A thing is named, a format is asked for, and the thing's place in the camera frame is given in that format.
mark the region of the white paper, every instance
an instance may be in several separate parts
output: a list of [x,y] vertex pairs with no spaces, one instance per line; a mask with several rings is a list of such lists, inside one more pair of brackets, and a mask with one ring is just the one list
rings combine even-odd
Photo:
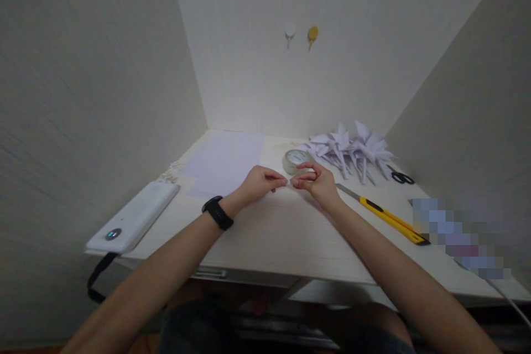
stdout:
[[263,134],[219,131],[180,169],[197,177],[188,195],[211,198],[236,190],[260,163]]

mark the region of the white power bank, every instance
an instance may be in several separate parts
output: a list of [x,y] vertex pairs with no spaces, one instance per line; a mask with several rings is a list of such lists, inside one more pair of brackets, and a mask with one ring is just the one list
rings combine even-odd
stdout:
[[87,242],[87,249],[130,252],[180,188],[160,181],[149,183]]

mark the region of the black smartwatch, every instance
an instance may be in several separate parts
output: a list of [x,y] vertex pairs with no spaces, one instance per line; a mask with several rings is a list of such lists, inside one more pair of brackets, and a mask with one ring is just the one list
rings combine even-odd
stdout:
[[221,208],[219,202],[222,199],[223,196],[213,197],[211,200],[209,200],[203,205],[201,212],[204,213],[208,210],[214,221],[217,222],[217,224],[219,225],[219,227],[222,230],[227,231],[231,227],[231,225],[234,224],[234,221],[232,221],[232,219],[227,216],[227,213],[225,213],[224,210]]

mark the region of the white paper crane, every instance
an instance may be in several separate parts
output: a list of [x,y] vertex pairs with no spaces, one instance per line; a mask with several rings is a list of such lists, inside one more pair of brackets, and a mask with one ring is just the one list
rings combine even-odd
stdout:
[[336,133],[319,134],[311,138],[309,143],[301,144],[299,149],[309,152],[317,161],[322,159],[331,163],[341,171],[345,179],[356,173],[362,184],[365,184],[368,178],[377,185],[367,167],[369,161],[389,180],[391,173],[384,162],[392,158],[393,154],[386,150],[387,142],[358,121],[356,128],[358,134],[350,139],[343,123],[339,123]]

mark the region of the white cable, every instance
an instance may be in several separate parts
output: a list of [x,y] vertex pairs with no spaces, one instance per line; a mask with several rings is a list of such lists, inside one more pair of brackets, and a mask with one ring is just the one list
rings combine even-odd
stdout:
[[524,322],[527,324],[527,326],[529,326],[529,329],[531,329],[531,322],[529,322],[529,320],[527,319],[527,317],[525,316],[525,314],[518,308],[518,306],[508,297],[505,295],[504,292],[501,291],[501,289],[499,287],[497,287],[496,285],[494,285],[494,282],[491,281],[490,279],[485,279],[485,281],[487,281],[487,283],[492,286],[493,288],[496,289],[496,291],[498,293],[500,293],[508,302],[509,304],[511,304],[514,309],[517,311],[518,314],[520,314],[520,316],[522,317],[522,319],[524,320]]

